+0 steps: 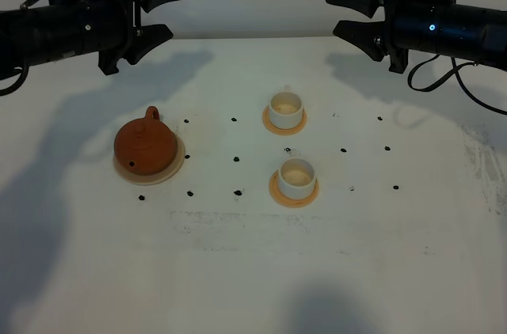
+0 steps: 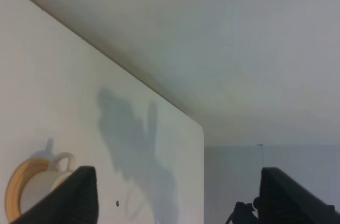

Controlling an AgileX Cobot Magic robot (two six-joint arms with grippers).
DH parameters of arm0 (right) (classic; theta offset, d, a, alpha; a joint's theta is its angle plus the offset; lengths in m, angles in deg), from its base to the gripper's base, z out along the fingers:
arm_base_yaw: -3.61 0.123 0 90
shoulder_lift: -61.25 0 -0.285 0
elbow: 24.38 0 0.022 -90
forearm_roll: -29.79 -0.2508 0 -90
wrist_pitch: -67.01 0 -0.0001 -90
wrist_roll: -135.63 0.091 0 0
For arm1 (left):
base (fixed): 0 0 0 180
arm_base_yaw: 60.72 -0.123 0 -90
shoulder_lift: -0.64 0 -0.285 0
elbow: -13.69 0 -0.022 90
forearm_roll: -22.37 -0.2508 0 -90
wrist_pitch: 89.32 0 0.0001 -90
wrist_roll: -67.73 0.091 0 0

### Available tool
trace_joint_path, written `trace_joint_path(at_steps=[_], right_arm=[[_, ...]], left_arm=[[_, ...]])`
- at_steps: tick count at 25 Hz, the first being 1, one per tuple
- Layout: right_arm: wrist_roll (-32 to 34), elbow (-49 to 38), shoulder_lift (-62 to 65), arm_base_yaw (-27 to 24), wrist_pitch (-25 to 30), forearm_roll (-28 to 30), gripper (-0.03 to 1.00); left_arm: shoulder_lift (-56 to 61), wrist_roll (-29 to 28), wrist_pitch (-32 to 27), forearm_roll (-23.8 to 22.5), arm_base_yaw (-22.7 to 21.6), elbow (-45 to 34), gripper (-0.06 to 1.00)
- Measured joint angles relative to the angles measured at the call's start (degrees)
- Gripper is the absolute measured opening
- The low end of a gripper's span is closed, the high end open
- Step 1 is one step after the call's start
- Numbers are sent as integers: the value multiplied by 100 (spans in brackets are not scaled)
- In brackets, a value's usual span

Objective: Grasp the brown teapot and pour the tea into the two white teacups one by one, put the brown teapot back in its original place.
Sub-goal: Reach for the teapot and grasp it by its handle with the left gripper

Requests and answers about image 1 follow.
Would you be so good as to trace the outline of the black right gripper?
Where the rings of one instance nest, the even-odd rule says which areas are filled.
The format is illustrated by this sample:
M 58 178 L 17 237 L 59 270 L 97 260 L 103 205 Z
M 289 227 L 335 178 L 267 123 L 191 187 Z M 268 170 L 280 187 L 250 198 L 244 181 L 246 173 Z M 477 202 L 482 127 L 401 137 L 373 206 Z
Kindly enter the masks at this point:
M 419 48 L 420 32 L 415 16 L 414 0 L 325 0 L 327 4 L 352 9 L 372 18 L 384 8 L 384 21 L 339 21 L 333 34 L 359 48 L 376 62 L 389 57 L 389 71 L 403 73 L 408 65 L 408 52 Z

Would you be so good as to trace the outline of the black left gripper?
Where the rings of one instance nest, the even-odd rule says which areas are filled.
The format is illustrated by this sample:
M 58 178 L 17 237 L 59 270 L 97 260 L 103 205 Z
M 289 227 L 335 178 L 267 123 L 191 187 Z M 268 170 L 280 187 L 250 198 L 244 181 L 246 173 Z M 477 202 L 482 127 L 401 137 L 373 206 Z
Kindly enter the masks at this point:
M 180 0 L 136 0 L 145 13 Z M 133 38 L 134 0 L 88 0 L 85 8 L 85 53 L 98 53 L 98 67 L 105 75 L 118 72 L 125 54 L 137 64 L 151 50 L 173 38 L 166 25 L 148 25 Z

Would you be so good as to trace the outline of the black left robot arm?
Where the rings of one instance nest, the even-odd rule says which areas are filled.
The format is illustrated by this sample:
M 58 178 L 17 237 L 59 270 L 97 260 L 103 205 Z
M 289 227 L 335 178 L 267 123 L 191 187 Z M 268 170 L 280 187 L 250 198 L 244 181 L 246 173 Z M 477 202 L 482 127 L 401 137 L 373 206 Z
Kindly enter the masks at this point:
M 164 24 L 142 25 L 141 14 L 177 1 L 27 0 L 1 14 L 1 75 L 89 53 L 104 74 L 115 74 L 119 60 L 135 65 L 173 38 Z

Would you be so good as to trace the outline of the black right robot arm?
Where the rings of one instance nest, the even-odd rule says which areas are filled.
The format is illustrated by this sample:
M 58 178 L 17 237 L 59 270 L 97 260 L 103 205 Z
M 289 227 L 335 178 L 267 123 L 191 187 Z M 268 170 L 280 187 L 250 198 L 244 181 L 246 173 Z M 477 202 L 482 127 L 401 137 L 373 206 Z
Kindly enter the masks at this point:
M 506 13 L 457 4 L 456 0 L 326 0 L 373 17 L 383 8 L 383 21 L 339 21 L 333 34 L 401 74 L 410 51 L 467 59 L 506 68 Z

